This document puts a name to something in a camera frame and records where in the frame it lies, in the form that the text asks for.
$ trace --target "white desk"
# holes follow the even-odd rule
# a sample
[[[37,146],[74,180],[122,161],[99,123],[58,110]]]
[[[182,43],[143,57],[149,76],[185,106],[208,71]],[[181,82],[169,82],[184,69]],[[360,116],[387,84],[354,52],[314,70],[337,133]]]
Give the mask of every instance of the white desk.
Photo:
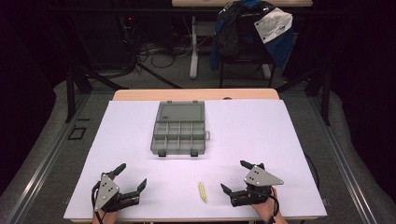
[[[173,7],[224,7],[231,0],[172,0]],[[311,7],[312,0],[269,0],[269,3],[276,7]],[[199,22],[192,16],[191,36],[192,36],[192,55],[190,78],[197,78],[198,70],[198,48],[197,36],[214,34],[215,22]]]
[[[239,91],[241,98],[248,98],[247,92],[274,92]],[[122,92],[134,95],[134,91]],[[210,92],[231,96],[237,95],[238,90],[135,92],[138,96],[146,94],[145,99],[152,94],[161,98],[178,92],[176,98],[185,100],[189,93],[206,98]],[[118,95],[118,99],[124,97],[125,94]],[[243,178],[248,170],[239,164],[241,160],[263,162],[268,172],[285,182],[276,189],[286,219],[327,216],[283,101],[206,100],[205,124],[211,139],[206,142],[205,155],[197,158],[159,158],[151,153],[158,105],[159,101],[109,102],[64,218],[91,221],[93,185],[102,172],[125,162],[126,169],[114,180],[121,193],[135,191],[145,178],[148,184],[139,205],[120,211],[120,221],[257,220],[259,217],[250,206],[232,207],[220,187],[220,183],[233,191],[246,187]],[[200,181],[205,184],[207,203],[200,198]]]

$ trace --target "dark background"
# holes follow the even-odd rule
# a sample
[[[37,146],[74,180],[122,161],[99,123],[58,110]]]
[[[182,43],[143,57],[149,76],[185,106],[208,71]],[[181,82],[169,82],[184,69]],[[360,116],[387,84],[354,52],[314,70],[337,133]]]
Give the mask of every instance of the dark background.
[[[105,0],[94,2],[109,6]],[[171,1],[155,2],[157,4],[136,1],[142,7],[169,7]],[[70,0],[57,4],[76,3]],[[69,68],[65,48],[76,60],[94,69],[121,69],[130,58],[120,42],[114,17],[95,16],[90,18],[92,22],[81,21],[83,16],[74,17],[76,33],[65,20],[43,13],[34,1],[8,0],[0,4],[0,192],[3,192],[50,116],[56,99],[52,89],[65,80]],[[354,147],[380,187],[396,201],[396,184],[392,181],[392,174],[396,172],[394,5],[388,3],[379,7],[369,1],[314,2],[314,9],[359,9],[359,19],[351,27],[353,32],[347,36],[347,45],[336,55],[332,90],[343,101]],[[158,33],[153,30],[172,32],[170,17],[143,19],[147,21],[142,25],[146,37],[158,38]],[[285,76],[294,78],[320,64],[343,22],[342,19],[308,19],[290,55]],[[62,31],[54,33],[52,23],[60,25]],[[171,47],[172,36],[166,37],[163,44]],[[96,45],[107,48],[104,48],[105,52],[87,52],[88,46],[95,49]]]

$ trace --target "gray floor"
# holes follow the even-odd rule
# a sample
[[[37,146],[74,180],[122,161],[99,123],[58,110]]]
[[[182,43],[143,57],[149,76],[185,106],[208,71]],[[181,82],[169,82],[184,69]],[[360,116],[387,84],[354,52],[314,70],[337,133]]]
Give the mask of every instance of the gray floor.
[[[166,68],[152,66],[150,58],[144,64],[183,88],[217,88],[219,72],[210,71],[208,57],[202,55],[198,78],[194,80],[189,78],[189,56],[176,57],[173,64]],[[157,65],[172,62],[168,56],[153,57]],[[231,80],[226,85],[257,88],[267,83],[260,80],[260,73],[255,73],[251,67],[233,67],[226,73],[236,77],[233,73],[237,71],[243,71],[247,75],[245,77],[251,77],[251,80]],[[276,70],[274,87],[285,82],[281,73],[281,69]],[[170,88],[139,69],[112,80],[130,89]],[[92,85],[92,94],[78,95],[78,113],[69,124],[64,123],[67,116],[65,83],[55,88],[57,102],[51,117],[22,168],[0,198],[0,223],[70,223],[63,219],[67,199],[73,193],[107,103],[114,94],[113,90],[96,80],[92,80]],[[328,202],[328,216],[309,222],[396,223],[394,202],[374,182],[350,143],[341,101],[332,93],[332,126],[327,127],[318,117],[318,100],[304,95],[305,85],[300,83],[281,93],[280,97],[288,107],[304,152],[318,168],[319,191]],[[82,140],[67,140],[74,125],[87,127]]]

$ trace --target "chair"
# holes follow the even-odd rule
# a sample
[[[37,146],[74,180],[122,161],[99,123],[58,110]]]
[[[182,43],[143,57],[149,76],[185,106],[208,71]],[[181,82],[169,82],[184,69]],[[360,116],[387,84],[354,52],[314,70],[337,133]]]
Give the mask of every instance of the chair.
[[[239,37],[239,51],[236,57],[224,57],[220,55],[220,81],[219,87],[223,88],[225,64],[272,64],[271,76],[268,80],[268,88],[271,88],[276,64],[268,53],[266,47],[254,26],[254,22],[260,18],[256,15],[239,15],[236,18],[236,27]]]

